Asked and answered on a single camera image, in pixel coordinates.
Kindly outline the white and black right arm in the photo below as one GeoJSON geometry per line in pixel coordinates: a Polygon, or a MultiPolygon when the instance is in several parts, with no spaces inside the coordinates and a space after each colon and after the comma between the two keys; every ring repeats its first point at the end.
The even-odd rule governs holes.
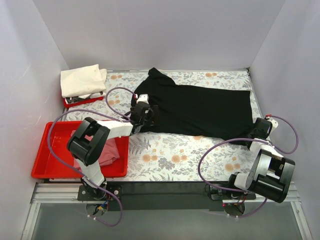
{"type": "Polygon", "coordinates": [[[237,199],[244,192],[252,192],[282,203],[287,197],[296,164],[283,156],[284,152],[270,140],[270,134],[279,126],[279,119],[271,114],[256,119],[243,140],[247,149],[255,155],[255,161],[247,173],[231,175],[226,186],[230,198],[237,199]]]}

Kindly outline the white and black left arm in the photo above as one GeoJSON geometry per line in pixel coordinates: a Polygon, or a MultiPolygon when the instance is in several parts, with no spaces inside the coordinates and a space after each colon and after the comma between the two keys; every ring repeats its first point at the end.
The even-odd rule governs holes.
{"type": "Polygon", "coordinates": [[[67,143],[67,150],[78,162],[84,184],[90,186],[89,194],[95,200],[106,196],[106,181],[98,159],[105,143],[110,139],[129,137],[142,130],[142,127],[153,126],[159,118],[159,106],[139,101],[130,112],[128,121],[97,121],[85,118],[67,143]]]}

